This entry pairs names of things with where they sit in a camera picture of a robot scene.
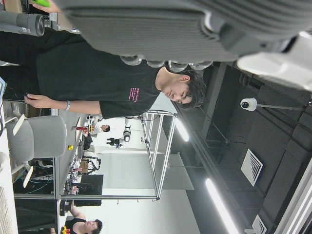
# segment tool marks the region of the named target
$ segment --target person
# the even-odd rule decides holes
[[[92,131],[89,131],[89,133],[92,135],[101,133],[101,132],[109,132],[111,130],[111,127],[107,124],[102,125],[100,123],[100,118],[98,116],[95,116],[94,120],[92,121],[91,126],[93,127]]]
[[[101,125],[101,123],[92,124],[93,125],[93,131],[90,131],[89,133],[92,135],[101,133],[101,132],[109,132],[111,130],[111,127],[107,124]]]
[[[112,118],[141,115],[160,92],[184,109],[205,101],[205,84],[195,70],[173,73],[146,61],[129,66],[67,31],[47,28],[42,37],[0,32],[0,51],[0,60],[20,65],[0,67],[8,83],[4,99],[24,100],[35,108]]]
[[[65,222],[66,229],[70,230],[68,234],[99,234],[102,230],[103,224],[100,220],[86,221],[86,216],[74,203],[72,203],[70,213],[74,218]],[[55,234],[54,228],[50,229],[50,234]]]

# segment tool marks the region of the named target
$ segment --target keyboard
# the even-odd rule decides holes
[[[0,234],[15,234],[3,187],[0,187]]]

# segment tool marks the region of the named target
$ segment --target wrist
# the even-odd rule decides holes
[[[67,101],[52,100],[50,108],[51,109],[58,109],[58,110],[66,110]]]

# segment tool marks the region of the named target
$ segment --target yellow object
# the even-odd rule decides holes
[[[61,233],[62,233],[62,234],[67,234],[67,228],[66,228],[66,226],[64,226],[64,227],[61,228]]]

